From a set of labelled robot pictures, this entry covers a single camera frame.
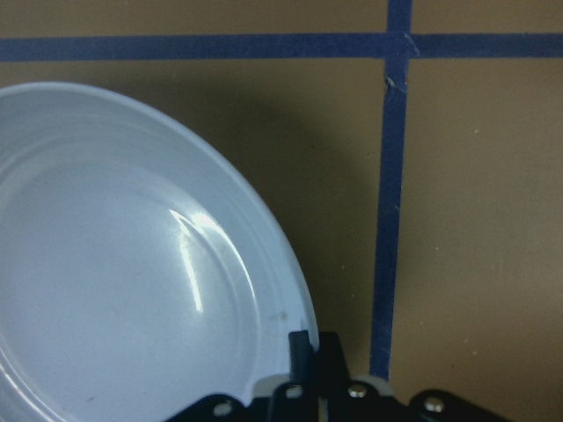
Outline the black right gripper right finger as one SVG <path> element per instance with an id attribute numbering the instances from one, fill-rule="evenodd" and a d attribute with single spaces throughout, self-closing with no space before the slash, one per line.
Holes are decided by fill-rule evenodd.
<path id="1" fill-rule="evenodd" d="M 373 381 L 352 378 L 335 332 L 321 332 L 318 389 L 329 421 L 505 421 L 506 418 L 445 390 L 426 389 L 408 403 Z"/>

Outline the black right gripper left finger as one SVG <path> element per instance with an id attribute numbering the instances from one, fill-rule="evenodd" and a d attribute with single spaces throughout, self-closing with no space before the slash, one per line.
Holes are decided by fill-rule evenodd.
<path id="1" fill-rule="evenodd" d="M 266 397 L 244 405 L 234 397 L 214 394 L 185 408 L 171 421 L 313 421 L 313 347 L 307 331 L 289 334 L 289 379 Z"/>

